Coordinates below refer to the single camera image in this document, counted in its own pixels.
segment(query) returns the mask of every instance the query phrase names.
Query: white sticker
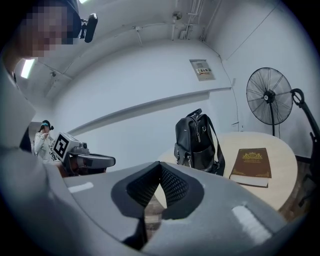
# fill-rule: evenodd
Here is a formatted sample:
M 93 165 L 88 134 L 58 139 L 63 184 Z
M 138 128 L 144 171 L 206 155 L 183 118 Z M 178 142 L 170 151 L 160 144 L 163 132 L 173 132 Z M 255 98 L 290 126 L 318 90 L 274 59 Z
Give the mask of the white sticker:
M 91 182 L 87 182 L 82 185 L 68 187 L 68 190 L 70 191 L 71 194 L 73 194 L 83 190 L 92 189 L 93 187 L 94 185 Z
M 264 224 L 245 206 L 239 205 L 234 207 L 232 213 L 242 226 L 242 231 L 252 239 L 255 245 L 261 245 L 272 237 L 272 234 Z
M 69 139 L 71 139 L 72 141 L 78 142 L 79 140 L 77 140 L 75 137 L 73 137 L 72 135 L 70 135 L 69 133 L 65 133 L 62 132 L 62 134 L 64 134 L 66 137 L 68 137 Z

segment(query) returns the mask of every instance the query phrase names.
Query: electrical panel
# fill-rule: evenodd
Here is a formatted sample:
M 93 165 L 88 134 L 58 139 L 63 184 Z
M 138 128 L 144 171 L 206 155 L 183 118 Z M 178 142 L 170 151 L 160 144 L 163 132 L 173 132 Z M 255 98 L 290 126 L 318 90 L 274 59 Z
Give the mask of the electrical panel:
M 199 81 L 215 79 L 206 59 L 190 59 L 190 63 Z

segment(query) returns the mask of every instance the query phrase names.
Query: fan stand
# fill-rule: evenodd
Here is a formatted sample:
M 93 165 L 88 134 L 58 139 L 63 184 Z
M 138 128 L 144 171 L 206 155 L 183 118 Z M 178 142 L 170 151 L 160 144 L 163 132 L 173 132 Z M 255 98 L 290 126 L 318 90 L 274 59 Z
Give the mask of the fan stand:
M 270 114 L 271 114 L 271 122 L 272 122 L 272 135 L 275 136 L 275 118 L 274 118 L 274 110 L 272 108 L 272 103 L 275 101 L 276 94 L 273 90 L 267 90 L 263 94 L 263 98 L 270 107 Z
M 292 94 L 292 99 L 293 102 L 303 110 L 305 113 L 306 117 L 308 118 L 308 121 L 310 123 L 311 129 L 313 131 L 310 132 L 310 136 L 312 139 L 312 153 L 311 153 L 311 159 L 310 159 L 310 165 L 309 165 L 309 170 L 311 172 L 310 174 L 306 174 L 302 180 L 302 183 L 304 183 L 307 179 L 310 179 L 313 181 L 317 186 L 313 191 L 310 193 L 307 193 L 301 201 L 299 202 L 299 207 L 302 207 L 305 200 L 311 197 L 316 198 L 317 195 L 317 189 L 319 189 L 319 184 L 320 184 L 320 175 L 319 175 L 319 170 L 320 170 L 320 158 L 318 157 L 320 155 L 320 129 L 319 126 L 316 123 L 316 120 L 314 116 L 311 114 L 306 102 L 305 102 L 305 96 L 304 93 L 300 89 L 292 89 L 291 91 Z

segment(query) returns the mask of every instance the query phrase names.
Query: black stand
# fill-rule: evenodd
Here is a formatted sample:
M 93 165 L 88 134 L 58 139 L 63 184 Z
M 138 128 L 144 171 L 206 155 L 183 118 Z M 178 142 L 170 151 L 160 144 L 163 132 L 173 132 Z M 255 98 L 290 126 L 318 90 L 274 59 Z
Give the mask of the black stand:
M 275 136 L 275 119 L 274 119 L 274 111 L 272 109 L 271 102 L 269 103 L 271 120 L 272 120 L 272 135 Z
M 291 94 L 292 94 L 293 102 L 304 111 L 310 123 L 311 129 L 313 131 L 313 133 L 310 132 L 310 136 L 312 140 L 312 153 L 311 153 L 311 161 L 310 161 L 309 169 L 310 169 L 311 175 L 309 174 L 305 175 L 302 183 L 304 183 L 307 179 L 310 179 L 317 186 L 320 183 L 320 173 L 319 173 L 320 171 L 320 157 L 319 157 L 320 156 L 320 130 L 315 121 L 315 118 L 313 117 L 307 104 L 305 103 L 304 93 L 300 89 L 292 89 Z M 302 207 L 302 205 L 305 202 L 305 199 L 313 197 L 315 195 L 316 195 L 316 190 L 312 191 L 310 194 L 303 197 L 299 203 L 299 206 Z

